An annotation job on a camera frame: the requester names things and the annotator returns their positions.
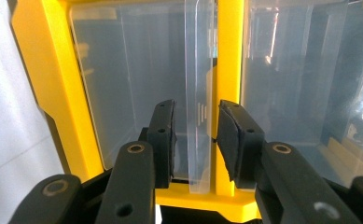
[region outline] screw hole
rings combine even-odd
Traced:
[[[314,209],[315,211],[326,215],[330,219],[339,219],[341,217],[338,210],[329,203],[323,203],[323,202],[314,203]]]
[[[143,145],[132,145],[128,147],[130,153],[140,153],[144,151],[145,147]]]
[[[129,203],[117,208],[117,216],[128,217],[133,212],[133,206]]]
[[[45,196],[52,197],[57,194],[65,192],[67,190],[67,188],[68,188],[68,182],[64,179],[59,179],[59,180],[55,180],[55,181],[52,181],[49,184],[47,184],[44,187],[42,193]]]
[[[291,148],[287,147],[286,145],[274,145],[272,148],[275,151],[283,153],[283,154],[288,154],[292,151]]]

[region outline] yellow plastic frame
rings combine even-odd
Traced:
[[[71,173],[79,176],[82,182],[103,171],[68,22],[70,6],[83,2],[92,0],[19,0],[12,18],[36,99],[55,120]],[[219,99],[239,102],[244,16],[248,18],[244,15],[244,7],[248,7],[244,0],[218,0],[215,105]],[[156,202],[218,211],[232,222],[260,218],[254,192],[236,189],[229,181],[216,146],[212,154],[215,166],[212,167],[214,175],[208,194],[190,194],[188,185],[172,183],[168,189],[156,190]]]

